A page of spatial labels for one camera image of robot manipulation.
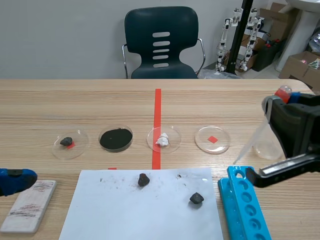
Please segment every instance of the robotic arm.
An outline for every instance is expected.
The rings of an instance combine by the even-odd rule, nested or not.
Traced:
[[[320,96],[296,92],[288,104],[278,96],[269,96],[262,108],[287,160],[259,173],[248,168],[249,181],[264,188],[307,172],[320,172]]]
[[[233,11],[233,17],[226,18],[224,20],[221,40],[218,44],[218,53],[217,53],[217,60],[215,65],[217,72],[223,72],[225,70],[225,67],[223,66],[223,61],[226,53],[226,41],[227,41],[228,30],[230,27],[238,26],[238,23],[241,21],[242,12],[243,12],[242,8],[241,9],[236,8]],[[244,59],[240,63],[240,68],[244,71],[247,71],[248,69],[247,64],[252,56],[253,48],[256,45],[257,32],[261,27],[261,19],[256,16],[257,16],[257,9],[256,8],[251,9],[247,25],[249,27],[252,27],[252,31],[250,33],[250,39],[248,41],[248,44],[246,45]]]

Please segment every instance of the black pole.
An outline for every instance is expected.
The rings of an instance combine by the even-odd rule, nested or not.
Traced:
[[[254,0],[243,0],[241,8],[243,9],[241,15],[241,21],[239,22],[238,26],[235,29],[235,34],[232,42],[232,47],[230,49],[230,56],[229,61],[226,66],[226,72],[231,74],[236,74],[236,62],[241,46],[242,38],[245,34],[245,30],[247,27],[247,22],[249,18],[249,14],[252,8],[252,3]]]

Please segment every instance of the white paper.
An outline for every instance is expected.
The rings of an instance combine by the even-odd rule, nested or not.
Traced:
[[[211,170],[83,170],[59,240],[223,240]]]

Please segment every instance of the wooden table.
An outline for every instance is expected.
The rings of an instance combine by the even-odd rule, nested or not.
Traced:
[[[70,202],[83,169],[151,169],[152,151],[146,136],[153,127],[155,88],[162,89],[162,126],[175,126],[180,148],[162,154],[163,169],[211,167],[224,239],[229,239],[217,181],[227,175],[243,145],[263,120],[261,102],[283,83],[310,92],[296,80],[0,80],[0,167],[28,168],[40,179],[56,180],[57,188],[38,232],[0,234],[1,240],[59,239]],[[98,143],[110,124],[128,125],[133,143],[121,153],[109,153]],[[216,125],[231,137],[227,152],[211,155],[195,144],[197,127]],[[79,157],[53,156],[57,136],[83,129],[89,148]],[[253,151],[242,164],[270,161]],[[318,240],[320,235],[320,176],[307,173],[268,188],[256,189],[274,240]],[[0,223],[17,194],[0,198]]]

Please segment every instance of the gray streak marks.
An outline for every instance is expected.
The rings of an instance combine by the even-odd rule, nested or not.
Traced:
[[[38,191],[38,192],[44,192],[47,189],[52,188],[54,185],[53,182],[37,182],[35,185],[33,185],[32,190]]]
[[[35,213],[40,212],[41,209],[39,206],[35,204],[29,204],[20,207],[18,210],[13,210],[9,213],[9,216],[18,216],[18,217],[29,217],[34,218],[36,216]]]

